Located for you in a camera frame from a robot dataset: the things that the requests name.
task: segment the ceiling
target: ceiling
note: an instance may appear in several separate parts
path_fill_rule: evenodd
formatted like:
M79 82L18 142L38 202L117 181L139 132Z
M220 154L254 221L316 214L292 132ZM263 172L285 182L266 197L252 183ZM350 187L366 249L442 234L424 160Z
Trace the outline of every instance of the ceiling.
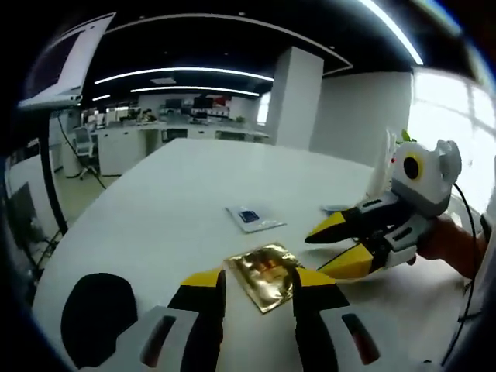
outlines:
M472 77L462 43L416 5L406 0L375 2L411 40L425 66ZM115 10L117 14L91 62L83 90L84 105L91 105L93 97L107 94L112 96L107 102L126 100L136 94L130 94L130 89L157 86L150 79L161 77L171 77L178 85L262 94L271 89L270 82L219 73L162 72L94 82L161 67L217 67L272 77L277 58L292 46L321 57L324 72L342 69L349 65L346 61L353 65L325 74L326 78L370 71L410 71L415 64L389 28L358 0L235 3L168 2L143 6L142 10L136 6L99 9L99 14Z

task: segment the cable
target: cable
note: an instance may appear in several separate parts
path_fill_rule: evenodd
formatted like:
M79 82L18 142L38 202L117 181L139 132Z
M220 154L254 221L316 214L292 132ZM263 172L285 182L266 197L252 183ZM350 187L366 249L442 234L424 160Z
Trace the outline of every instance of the cable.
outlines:
M470 206L467 203L467 200L465 199L465 195L463 195L463 192L460 190L457 184L453 184L453 186L458 190L460 193L460 197L463 200L463 203L465 204L465 208L467 209L468 213L468 218L470 220L470 227L472 228L472 242L474 244L474 278L472 279L470 283L470 292L468 294L468 300L467 300L467 306L465 307L465 312L462 316L462 320L460 323L460 327L458 328L458 332L456 335L453 337L453 341L449 345L448 350L446 351L446 355L443 358L443 361L441 362L441 366L444 367L446 364L446 361L450 357L451 353L453 352L456 342L460 338L460 334L462 332L462 328L465 325L465 321L469 319L470 317L468 316L468 311L470 309L470 303L472 302L472 295L474 294L474 287L475 287L475 277L477 275L477 269L479 268L479 260L478 260L478 251L477 251L477 237L475 233L475 224L474 224L474 217L472 217L472 212L470 211Z
M77 161L79 162L79 164L83 167L83 168L86 168L86 166L81 162L81 159L79 158L78 156L78 152L76 151L75 148L73 148L71 142L69 141L69 139L67 138L65 132L64 132L64 128L62 127L62 122L60 120L60 114L57 115L57 120L59 121L59 127L60 127L60 131L62 132L62 136L64 136L65 140L67 141L67 144L69 145L69 147L71 148L72 152L74 153L74 155L76 156L76 159ZM104 190L107 189L107 187L102 183L102 180L100 180L100 178L98 177L98 175L91 169L91 168L88 168L91 175L96 179L96 181L98 181L98 183L100 184L100 186L103 187Z
M43 253L41 253L41 257L40 259L38 260L38 262L36 263L36 266L38 267L38 269L40 268L40 264L41 262L43 261L43 259L45 258L47 252L50 250L50 248L52 248L51 252L50 252L50 255L54 252L54 250L57 248L57 245L55 244L55 239L58 237L58 235L60 234L60 230L58 230L55 235L52 236L52 239L48 240L48 239L43 239L44 242L46 242L48 244L48 246L46 247L46 249L43 251Z

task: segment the white pillar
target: white pillar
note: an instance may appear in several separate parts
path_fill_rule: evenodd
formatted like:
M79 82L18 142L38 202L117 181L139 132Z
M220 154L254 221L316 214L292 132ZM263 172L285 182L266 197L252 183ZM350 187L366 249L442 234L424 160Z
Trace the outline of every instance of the white pillar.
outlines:
M280 55L266 124L272 144L309 149L323 68L322 58L294 46Z

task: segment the white table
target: white table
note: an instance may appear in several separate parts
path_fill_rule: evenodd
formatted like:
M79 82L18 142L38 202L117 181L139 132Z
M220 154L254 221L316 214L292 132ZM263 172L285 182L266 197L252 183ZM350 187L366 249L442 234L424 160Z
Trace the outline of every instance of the white table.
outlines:
M149 122L97 129L92 135L98 141L98 159L102 175L124 174L153 151L161 148L163 146L162 131L167 131L167 129L183 129L187 131L188 138L202 140L216 139L217 133L242 134L247 142L269 138L266 133L260 131L217 124L203 126ZM71 142L74 142L74 134L69 134L67 137ZM62 157L66 177L73 177L81 171L81 167L68 145L63 148Z
M276 240L304 265L316 267L329 251L303 240L324 218L319 206L358 202L370 173L363 165L301 150L176 139L124 174L76 221L46 266L34 315L67 357L60 317L67 296L86 274L124 277L141 315L167 305L190 274ZM257 202L273 208L287 225L246 235L224 210ZM218 370L301 370L292 303L261 315L226 273ZM342 289L352 303L389 315L411 357L436 361L453 332L461 282L443 262L419 259L413 267L404 264Z

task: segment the computer monitor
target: computer monitor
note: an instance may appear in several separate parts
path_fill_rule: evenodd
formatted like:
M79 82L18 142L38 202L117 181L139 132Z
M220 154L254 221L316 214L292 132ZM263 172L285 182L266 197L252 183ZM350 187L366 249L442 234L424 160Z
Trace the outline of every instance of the computer monitor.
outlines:
M165 108L166 109L179 109L183 105L183 100L182 99L167 99L165 101Z
M197 97L193 109L210 109L214 106L214 98Z
M30 243L36 243L43 239L43 232L33 227L36 210L27 182L10 196L5 207L17 246L29 247Z

